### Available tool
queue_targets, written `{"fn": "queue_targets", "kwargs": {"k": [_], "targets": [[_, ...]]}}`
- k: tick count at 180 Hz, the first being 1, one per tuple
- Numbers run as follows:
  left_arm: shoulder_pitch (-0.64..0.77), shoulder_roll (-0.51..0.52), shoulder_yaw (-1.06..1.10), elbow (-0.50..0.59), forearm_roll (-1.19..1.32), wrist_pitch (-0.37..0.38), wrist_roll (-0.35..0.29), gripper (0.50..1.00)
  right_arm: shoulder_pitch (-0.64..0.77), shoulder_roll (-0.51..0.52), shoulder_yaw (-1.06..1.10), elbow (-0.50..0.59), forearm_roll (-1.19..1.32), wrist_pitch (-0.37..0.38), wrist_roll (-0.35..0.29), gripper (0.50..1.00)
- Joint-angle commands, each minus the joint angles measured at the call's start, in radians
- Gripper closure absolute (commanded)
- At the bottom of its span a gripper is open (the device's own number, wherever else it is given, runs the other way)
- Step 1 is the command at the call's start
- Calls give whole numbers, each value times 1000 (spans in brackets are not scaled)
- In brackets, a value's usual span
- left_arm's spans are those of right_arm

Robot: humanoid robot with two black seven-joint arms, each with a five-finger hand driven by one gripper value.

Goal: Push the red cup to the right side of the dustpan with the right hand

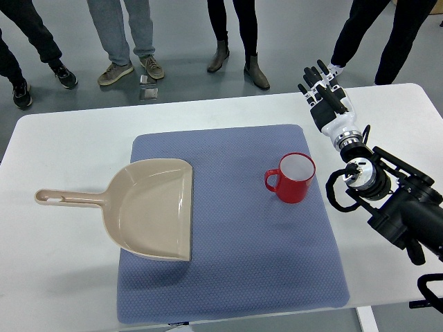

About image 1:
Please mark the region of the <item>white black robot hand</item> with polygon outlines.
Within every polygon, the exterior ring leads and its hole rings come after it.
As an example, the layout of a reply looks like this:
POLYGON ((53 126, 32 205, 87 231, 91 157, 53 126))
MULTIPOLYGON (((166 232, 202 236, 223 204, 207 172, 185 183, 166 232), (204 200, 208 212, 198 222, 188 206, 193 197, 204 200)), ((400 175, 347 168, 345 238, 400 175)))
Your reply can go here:
POLYGON ((347 145, 363 142, 350 98, 323 61, 319 59, 315 66, 304 68, 303 79, 305 84, 299 84, 298 89, 310 107, 317 129, 331 140, 334 148, 341 151, 347 145))

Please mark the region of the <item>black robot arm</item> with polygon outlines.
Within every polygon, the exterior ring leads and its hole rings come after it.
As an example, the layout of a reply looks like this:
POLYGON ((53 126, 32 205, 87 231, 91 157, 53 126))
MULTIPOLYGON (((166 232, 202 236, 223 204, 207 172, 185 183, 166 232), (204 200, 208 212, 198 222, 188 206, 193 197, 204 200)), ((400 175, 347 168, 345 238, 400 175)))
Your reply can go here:
POLYGON ((340 212, 364 208, 369 226, 405 250, 416 266, 425 264, 423 249, 442 258, 442 195, 434 180, 387 151, 370 149, 364 131, 345 131, 333 144, 346 166, 326 183, 329 203, 340 212))

